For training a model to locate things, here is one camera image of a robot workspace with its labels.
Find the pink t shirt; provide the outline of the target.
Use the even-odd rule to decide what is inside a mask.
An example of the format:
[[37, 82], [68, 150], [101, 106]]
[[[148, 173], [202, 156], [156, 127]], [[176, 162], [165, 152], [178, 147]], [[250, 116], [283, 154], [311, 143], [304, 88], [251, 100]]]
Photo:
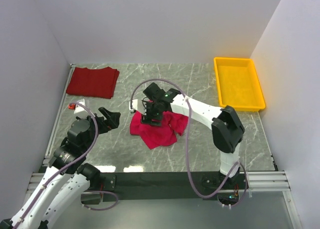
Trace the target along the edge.
[[141, 119], [142, 114], [136, 112], [130, 122], [129, 132], [132, 136], [140, 136], [150, 150], [175, 144], [177, 135], [184, 134], [189, 120], [185, 115], [169, 111], [164, 112], [161, 126], [143, 124]]

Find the yellow plastic tray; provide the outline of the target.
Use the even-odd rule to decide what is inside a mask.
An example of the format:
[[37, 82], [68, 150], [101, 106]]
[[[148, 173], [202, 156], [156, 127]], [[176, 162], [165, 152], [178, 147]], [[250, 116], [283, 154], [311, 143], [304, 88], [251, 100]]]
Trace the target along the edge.
[[258, 112], [266, 108], [256, 67], [250, 58], [213, 59], [218, 103], [236, 111]]

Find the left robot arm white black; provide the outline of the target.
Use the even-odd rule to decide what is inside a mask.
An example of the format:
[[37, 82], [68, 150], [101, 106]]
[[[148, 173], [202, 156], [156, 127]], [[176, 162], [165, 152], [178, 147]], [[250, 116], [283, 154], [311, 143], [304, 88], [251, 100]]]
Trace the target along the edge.
[[102, 184], [101, 172], [86, 163], [98, 136], [118, 128], [121, 114], [100, 107], [101, 116], [89, 109], [76, 117], [45, 173], [24, 206], [0, 223], [2, 229], [51, 229], [67, 207], [86, 190]]

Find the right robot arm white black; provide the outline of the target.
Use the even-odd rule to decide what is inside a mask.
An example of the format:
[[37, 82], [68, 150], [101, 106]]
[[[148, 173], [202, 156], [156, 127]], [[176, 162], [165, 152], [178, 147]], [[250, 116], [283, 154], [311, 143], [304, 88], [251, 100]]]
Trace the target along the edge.
[[163, 114], [171, 112], [187, 116], [211, 130], [213, 143], [220, 151], [219, 182], [226, 189], [232, 188], [237, 183], [239, 166], [235, 163], [239, 161], [240, 144], [245, 132], [235, 109], [206, 104], [174, 88], [164, 91], [154, 82], [143, 94], [148, 101], [133, 99], [130, 105], [132, 110], [142, 114], [143, 123], [159, 126]]

